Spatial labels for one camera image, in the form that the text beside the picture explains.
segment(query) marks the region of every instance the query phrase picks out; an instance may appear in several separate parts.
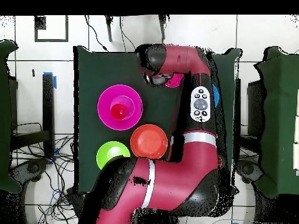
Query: white stripe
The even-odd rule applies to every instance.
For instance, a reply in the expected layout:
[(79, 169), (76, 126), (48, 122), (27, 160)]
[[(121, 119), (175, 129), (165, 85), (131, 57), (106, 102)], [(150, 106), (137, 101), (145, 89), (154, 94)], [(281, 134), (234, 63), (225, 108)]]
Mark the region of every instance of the white stripe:
[(208, 144), (212, 144), (216, 147), (216, 138), (205, 132), (190, 132), (184, 134), (185, 144), (188, 142), (206, 142)]
[(154, 190), (154, 184), (155, 184), (155, 163), (152, 160), (149, 160), (149, 185), (147, 185), (147, 193), (145, 194), (145, 198), (142, 204), (142, 208), (146, 208), (150, 204), (150, 200), (152, 197), (152, 192)]
[(171, 146), (173, 145), (173, 136), (171, 136)]

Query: control panel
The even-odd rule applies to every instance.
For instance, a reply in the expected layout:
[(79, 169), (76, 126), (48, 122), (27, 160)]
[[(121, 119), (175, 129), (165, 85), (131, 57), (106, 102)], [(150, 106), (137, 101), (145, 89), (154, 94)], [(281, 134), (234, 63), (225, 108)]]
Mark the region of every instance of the control panel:
[(211, 117), (210, 93), (207, 88), (199, 86), (191, 92), (190, 116), (197, 122), (206, 122)]

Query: red robot arm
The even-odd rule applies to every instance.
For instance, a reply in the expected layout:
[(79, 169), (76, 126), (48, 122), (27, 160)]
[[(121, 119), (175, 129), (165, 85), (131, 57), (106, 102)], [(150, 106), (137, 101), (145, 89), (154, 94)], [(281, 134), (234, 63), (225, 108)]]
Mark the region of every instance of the red robot arm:
[(171, 154), (167, 161), (121, 158), (106, 165), (93, 192), (94, 197), (99, 191), (102, 196), (100, 208), (94, 206), (94, 216), (98, 212), (92, 223), (131, 224), (137, 208), (207, 215), (218, 198), (218, 155), (206, 56), (199, 48), (163, 44), (141, 45), (136, 52), (141, 70), (153, 84), (161, 76), (166, 82), (173, 73), (185, 74)]

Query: button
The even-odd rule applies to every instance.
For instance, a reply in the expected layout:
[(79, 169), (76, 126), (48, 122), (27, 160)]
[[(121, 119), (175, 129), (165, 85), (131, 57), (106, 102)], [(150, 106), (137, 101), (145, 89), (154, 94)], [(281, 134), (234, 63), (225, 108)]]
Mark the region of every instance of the button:
[(198, 110), (205, 110), (208, 108), (208, 103), (204, 99), (197, 99), (193, 105)]

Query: red cup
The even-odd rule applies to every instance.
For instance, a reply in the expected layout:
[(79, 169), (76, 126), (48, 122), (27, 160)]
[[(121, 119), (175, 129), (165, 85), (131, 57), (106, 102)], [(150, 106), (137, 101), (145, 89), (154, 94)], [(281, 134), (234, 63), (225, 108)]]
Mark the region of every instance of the red cup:
[(128, 114), (127, 108), (122, 104), (115, 104), (111, 107), (111, 116), (115, 120), (122, 120)]

